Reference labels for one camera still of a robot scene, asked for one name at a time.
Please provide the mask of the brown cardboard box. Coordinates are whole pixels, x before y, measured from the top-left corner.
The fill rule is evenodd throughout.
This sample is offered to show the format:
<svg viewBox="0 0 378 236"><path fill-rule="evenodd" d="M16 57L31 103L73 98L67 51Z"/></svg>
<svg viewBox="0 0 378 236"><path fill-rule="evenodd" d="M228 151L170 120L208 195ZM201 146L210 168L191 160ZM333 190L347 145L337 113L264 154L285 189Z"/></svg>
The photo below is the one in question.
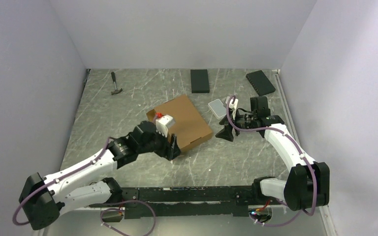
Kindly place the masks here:
<svg viewBox="0 0 378 236"><path fill-rule="evenodd" d="M212 129L187 95L180 95L149 110L146 113L148 120L152 121L156 113L174 118L175 124L169 133L176 135L182 153L201 145L213 136Z"/></svg>

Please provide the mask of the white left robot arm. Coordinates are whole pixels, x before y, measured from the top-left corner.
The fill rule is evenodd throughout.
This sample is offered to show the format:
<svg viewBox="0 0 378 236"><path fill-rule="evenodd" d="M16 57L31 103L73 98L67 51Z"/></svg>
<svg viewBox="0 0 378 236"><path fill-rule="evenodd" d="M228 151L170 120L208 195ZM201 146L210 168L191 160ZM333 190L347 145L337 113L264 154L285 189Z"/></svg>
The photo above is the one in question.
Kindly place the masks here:
<svg viewBox="0 0 378 236"><path fill-rule="evenodd" d="M85 183L134 162L141 154L155 153L169 161L179 156L176 135L168 136L174 123L169 115L142 121L126 136L108 137L101 150L71 167L44 177L39 173L30 175L20 194L20 205L12 216L13 224L30 225L37 231L77 208L118 205L123 198L122 189L113 178L104 178L94 185ZM25 223L17 220L21 210L28 219Z"/></svg>

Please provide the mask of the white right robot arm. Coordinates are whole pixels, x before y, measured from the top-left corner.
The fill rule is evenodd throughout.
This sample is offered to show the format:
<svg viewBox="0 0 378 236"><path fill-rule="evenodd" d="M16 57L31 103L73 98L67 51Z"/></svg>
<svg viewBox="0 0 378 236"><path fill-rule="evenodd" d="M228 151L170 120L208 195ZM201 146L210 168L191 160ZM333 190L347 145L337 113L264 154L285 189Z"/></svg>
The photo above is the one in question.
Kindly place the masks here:
<svg viewBox="0 0 378 236"><path fill-rule="evenodd" d="M263 204L270 198L284 202L292 211L313 215L317 207L329 203L330 169L309 156L290 134L279 115L272 115L265 96L250 98L251 109L238 107L232 95L225 101L223 129L217 134L232 142L241 132L258 132L276 150L289 171L287 180L259 177L252 184L252 199Z"/></svg>

